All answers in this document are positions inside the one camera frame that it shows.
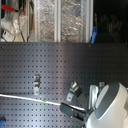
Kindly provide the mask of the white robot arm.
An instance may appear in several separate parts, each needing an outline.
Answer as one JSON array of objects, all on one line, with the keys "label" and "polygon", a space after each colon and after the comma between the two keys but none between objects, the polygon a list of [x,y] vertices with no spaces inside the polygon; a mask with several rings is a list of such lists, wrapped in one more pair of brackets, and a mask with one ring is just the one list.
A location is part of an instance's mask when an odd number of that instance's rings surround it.
[{"label": "white robot arm", "polygon": [[84,128],[123,128],[128,118],[128,89],[120,82],[98,86],[91,85],[89,97],[86,97],[80,86],[73,82],[67,100],[76,96],[82,108],[65,103],[60,111],[84,124]]}]

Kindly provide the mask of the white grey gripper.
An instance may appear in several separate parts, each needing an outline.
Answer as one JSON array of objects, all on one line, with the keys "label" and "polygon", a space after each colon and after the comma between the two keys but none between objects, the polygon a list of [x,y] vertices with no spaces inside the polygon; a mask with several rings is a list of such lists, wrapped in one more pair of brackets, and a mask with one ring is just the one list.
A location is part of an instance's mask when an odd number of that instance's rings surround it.
[{"label": "white grey gripper", "polygon": [[[89,90],[89,100],[88,100],[88,109],[87,109],[88,114],[92,113],[95,109],[98,93],[99,93],[99,87],[96,85],[91,85]],[[81,88],[77,89],[76,96],[77,98],[80,97],[82,97],[83,99],[87,98],[87,95],[83,93]],[[84,120],[85,113],[83,111],[75,109],[65,103],[62,103],[60,105],[60,111],[69,117],[76,118],[80,121]]]}]

